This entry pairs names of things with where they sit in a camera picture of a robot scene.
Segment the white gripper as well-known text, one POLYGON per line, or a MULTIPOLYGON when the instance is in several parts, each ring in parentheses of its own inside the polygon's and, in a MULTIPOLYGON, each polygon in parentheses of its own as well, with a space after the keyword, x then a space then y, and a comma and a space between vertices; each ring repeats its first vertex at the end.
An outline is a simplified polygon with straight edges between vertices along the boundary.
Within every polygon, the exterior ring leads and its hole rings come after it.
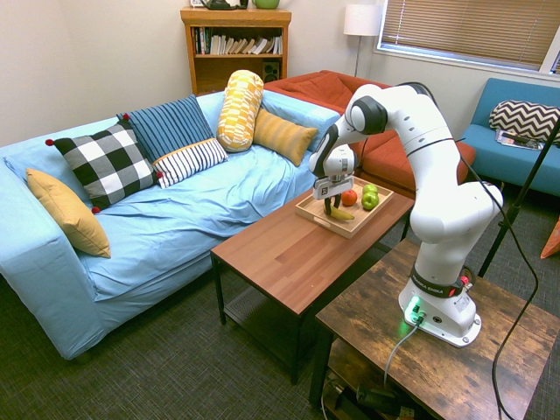
POLYGON ((324 200, 324 210, 326 215, 332 214, 331 197, 334 197, 334 207, 339 208, 341 195, 354 187, 354 175, 332 175, 317 178, 312 188, 312 195, 316 200, 324 200))

